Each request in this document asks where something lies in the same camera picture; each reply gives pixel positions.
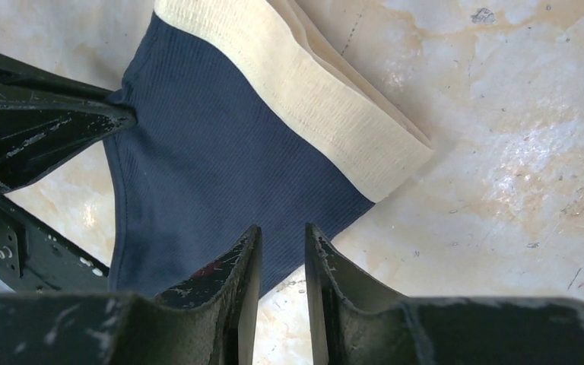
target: folded garment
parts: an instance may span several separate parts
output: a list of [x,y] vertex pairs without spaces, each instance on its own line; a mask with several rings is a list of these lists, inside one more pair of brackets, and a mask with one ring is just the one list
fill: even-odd
[[[116,194],[111,290],[155,295],[251,224],[263,229],[270,290],[302,265],[306,222],[333,237],[430,156],[426,138],[318,32],[292,35],[286,24],[302,12],[251,34],[267,19],[230,24],[229,13],[195,8],[202,3],[213,4],[156,3],[122,89],[109,97],[138,117],[138,127],[104,142]],[[298,30],[312,25],[305,21]],[[310,38],[323,56],[295,48]]]

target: red stain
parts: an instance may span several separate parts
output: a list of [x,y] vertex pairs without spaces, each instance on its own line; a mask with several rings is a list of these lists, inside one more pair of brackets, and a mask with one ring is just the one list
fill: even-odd
[[209,276],[211,275],[212,272],[214,272],[215,269],[221,266],[221,263],[222,263],[221,260],[214,261],[211,264],[205,266],[204,268],[201,268],[200,270],[194,272],[191,277],[200,278],[202,276]]

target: marble surface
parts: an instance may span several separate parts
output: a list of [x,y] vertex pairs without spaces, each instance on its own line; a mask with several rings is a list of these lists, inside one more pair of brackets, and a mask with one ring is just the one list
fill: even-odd
[[[436,157],[335,240],[409,296],[584,300],[584,0],[299,0]],[[151,1],[0,0],[0,52],[114,89]],[[11,198],[110,262],[100,144]],[[255,363],[311,363],[303,271],[261,302]]]

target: scratched surface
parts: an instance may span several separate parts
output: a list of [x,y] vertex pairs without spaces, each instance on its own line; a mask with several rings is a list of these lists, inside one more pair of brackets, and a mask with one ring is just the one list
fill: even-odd
[[57,354],[70,354],[71,363],[103,362],[116,332],[125,325],[125,304],[132,299],[0,297],[0,363],[12,363],[13,358],[19,363],[52,363]]
[[[436,149],[335,245],[409,296],[584,300],[584,1],[299,3]],[[150,12],[150,0],[0,0],[0,52],[113,89]],[[100,144],[11,198],[110,261]],[[256,363],[309,362],[301,272],[261,302]]]
[[315,363],[584,363],[576,300],[404,297],[313,226],[306,274]]

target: cream waistband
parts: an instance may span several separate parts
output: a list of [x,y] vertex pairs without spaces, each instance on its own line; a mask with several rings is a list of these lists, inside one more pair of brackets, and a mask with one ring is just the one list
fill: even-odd
[[295,133],[379,202],[433,152],[294,0],[156,0],[172,27],[218,48]]

